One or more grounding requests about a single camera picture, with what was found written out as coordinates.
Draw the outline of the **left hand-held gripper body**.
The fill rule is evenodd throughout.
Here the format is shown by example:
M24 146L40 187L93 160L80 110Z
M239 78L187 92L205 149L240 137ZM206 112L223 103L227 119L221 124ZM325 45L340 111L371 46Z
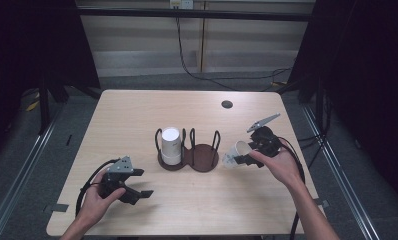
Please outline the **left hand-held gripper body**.
M114 190L124 188L126 192L119 198L123 203L135 205L140 199L140 192L128 187L125 182L133 176L131 158L125 156L123 158L113 161L112 165L107 168L105 175L101 180L100 196L102 198L108 197Z

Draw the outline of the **yellow floor tape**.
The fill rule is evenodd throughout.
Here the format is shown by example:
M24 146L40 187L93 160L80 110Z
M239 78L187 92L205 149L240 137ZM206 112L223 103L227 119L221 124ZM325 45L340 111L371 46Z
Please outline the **yellow floor tape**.
M34 97L34 99L27 106L25 111L30 112L30 111L34 110L38 106L39 102L40 102L40 94L37 93L36 96Z

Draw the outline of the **brown double cup holder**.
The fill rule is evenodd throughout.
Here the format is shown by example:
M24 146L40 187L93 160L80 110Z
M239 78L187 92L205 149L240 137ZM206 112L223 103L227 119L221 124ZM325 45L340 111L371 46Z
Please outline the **brown double cup holder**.
M185 166L190 166L198 172L209 172L213 170L219 161L218 148L221 136L218 131L214 132L212 144L198 144L196 142L196 131L194 128L186 133L185 129L180 131L181 136L181 162L177 165L165 164L162 158L162 129L158 129L154 136L157 149L157 159L161 167L168 171L177 171Z

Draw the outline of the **white wall outlet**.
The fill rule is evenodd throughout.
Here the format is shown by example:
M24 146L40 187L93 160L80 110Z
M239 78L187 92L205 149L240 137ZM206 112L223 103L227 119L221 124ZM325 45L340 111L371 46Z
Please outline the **white wall outlet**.
M182 10L193 10L193 0L169 0L169 6L171 9L182 9Z

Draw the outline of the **plain white paper cup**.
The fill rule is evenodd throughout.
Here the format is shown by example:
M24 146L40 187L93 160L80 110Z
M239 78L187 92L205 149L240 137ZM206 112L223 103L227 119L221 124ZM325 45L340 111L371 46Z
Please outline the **plain white paper cup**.
M177 165L181 162L181 136L175 127L168 127L162 131L162 158L165 164Z

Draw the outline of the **metal floor rail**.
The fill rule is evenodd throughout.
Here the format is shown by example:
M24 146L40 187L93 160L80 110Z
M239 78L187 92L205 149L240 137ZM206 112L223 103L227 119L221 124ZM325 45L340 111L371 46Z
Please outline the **metal floor rail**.
M340 164L336 154L334 153L329 141L323 136L322 132L317 127L316 116L310 106L303 107L304 115L311 127L312 132L316 135L323 155L336 179L340 190L366 240L381 240L376 228L359 200L354 188L352 187L342 165Z
M23 188L26 186L30 175L32 174L35 166L37 165L39 158L46 147L49 139L56 126L57 119L60 117L62 108L59 108L51 118L49 124L46 125L45 130L40 134L26 157L21 170L16 175L14 181L11 184L9 191L7 192L3 202L0 204L0 236L13 212L15 206L20 198Z

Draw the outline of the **dark curtain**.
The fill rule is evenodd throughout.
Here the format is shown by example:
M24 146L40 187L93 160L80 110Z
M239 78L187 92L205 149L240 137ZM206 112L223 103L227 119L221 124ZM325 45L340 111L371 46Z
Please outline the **dark curtain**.
M75 0L0 0L0 150L23 93L43 74L100 88Z
M289 81L326 90L398 194L398 0L315 0Z

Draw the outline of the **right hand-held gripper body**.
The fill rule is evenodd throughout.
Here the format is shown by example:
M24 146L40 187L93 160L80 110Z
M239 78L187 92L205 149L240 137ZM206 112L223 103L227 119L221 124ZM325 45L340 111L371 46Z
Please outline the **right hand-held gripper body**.
M258 120L247 129L247 132L251 133L251 139L257 145L257 149L268 157L276 156L281 149L281 141L273 131L267 127L269 122L275 120L279 116L280 113L276 113Z

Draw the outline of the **black metal stand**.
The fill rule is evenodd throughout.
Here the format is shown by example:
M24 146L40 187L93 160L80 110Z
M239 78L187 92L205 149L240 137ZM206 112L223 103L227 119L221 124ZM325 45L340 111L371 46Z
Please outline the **black metal stand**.
M39 103L40 103L40 116L41 125L39 134L42 135L46 132L46 129L51 125L51 117L49 110L49 94L52 94L55 101L58 103L66 103L69 99L69 95L66 86L74 87L75 89L81 91L87 96L93 99L99 99L101 94L89 87L71 79L68 77L57 77L53 79L52 77L47 77L43 74L39 79Z
M325 110L326 100L322 79L305 75L296 80L289 80L277 90L277 93L283 95L295 90L298 90L297 98L301 104L309 104L311 100L314 100L314 123L317 125L320 135L325 136L331 124L331 111Z

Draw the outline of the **black horizontal bar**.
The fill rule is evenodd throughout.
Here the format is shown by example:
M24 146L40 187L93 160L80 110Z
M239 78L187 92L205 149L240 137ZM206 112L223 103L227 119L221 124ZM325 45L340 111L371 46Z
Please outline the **black horizontal bar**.
M213 10L79 7L77 9L77 12L80 15L89 15L89 16L236 19L236 20L263 20L263 21L292 21L292 22L309 22L314 19L314 17L310 14L213 11Z

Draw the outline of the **person's right hand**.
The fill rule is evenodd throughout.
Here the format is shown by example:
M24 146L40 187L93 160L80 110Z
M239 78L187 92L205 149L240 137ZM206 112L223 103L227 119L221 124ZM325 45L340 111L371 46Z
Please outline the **person's right hand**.
M296 161L285 147L282 147L274 157L268 157L257 150L252 150L249 155L263 163L273 176L289 190L297 189L299 186L304 185Z

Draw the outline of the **person's left hand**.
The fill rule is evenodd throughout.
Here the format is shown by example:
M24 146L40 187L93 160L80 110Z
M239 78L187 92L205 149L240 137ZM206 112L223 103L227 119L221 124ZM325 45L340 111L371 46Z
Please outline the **person's left hand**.
M98 223L105 215L110 205L126 192L124 188L118 188L117 190L114 190L108 197L102 198L99 195L99 184L101 183L104 174L105 171L99 172L95 176L93 184L86 191L81 210L76 216L76 221L80 222L82 225L93 226Z

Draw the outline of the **printed white paper cup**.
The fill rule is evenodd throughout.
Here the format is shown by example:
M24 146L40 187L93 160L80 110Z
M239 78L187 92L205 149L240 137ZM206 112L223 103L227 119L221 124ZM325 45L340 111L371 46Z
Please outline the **printed white paper cup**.
M252 151L248 143L237 141L223 156L222 163L226 168L235 168L240 165L237 158L247 156Z

